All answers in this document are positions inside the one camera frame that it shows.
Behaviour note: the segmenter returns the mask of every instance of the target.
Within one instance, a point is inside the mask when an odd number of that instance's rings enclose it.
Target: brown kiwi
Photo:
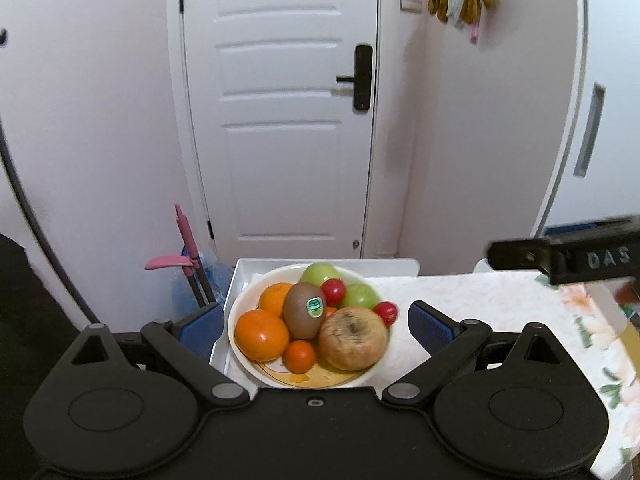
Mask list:
[[[319,286],[300,282],[284,298],[282,318],[291,339],[313,339],[324,321],[326,301]]]

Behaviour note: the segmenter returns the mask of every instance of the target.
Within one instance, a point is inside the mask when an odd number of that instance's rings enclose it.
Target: black door lock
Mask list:
[[[371,108],[371,72],[373,47],[367,43],[356,45],[353,55],[353,76],[339,75],[338,83],[353,83],[353,109],[366,111]]]

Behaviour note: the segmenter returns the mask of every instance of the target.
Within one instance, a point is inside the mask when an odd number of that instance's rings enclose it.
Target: green apple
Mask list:
[[[301,282],[311,283],[311,285],[321,286],[326,280],[331,278],[340,279],[340,272],[332,264],[311,264],[302,273]]]
[[[376,291],[366,283],[351,283],[351,285],[347,285],[347,293],[344,295],[340,308],[345,306],[374,308],[380,301]]]

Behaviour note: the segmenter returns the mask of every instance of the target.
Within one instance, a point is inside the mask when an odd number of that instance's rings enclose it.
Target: black cloth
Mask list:
[[[23,479],[37,471],[22,414],[77,335],[24,249],[0,234],[0,478]]]

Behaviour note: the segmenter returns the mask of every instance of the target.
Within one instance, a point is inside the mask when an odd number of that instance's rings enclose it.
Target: light switch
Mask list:
[[[422,0],[400,0],[400,10],[422,12]]]

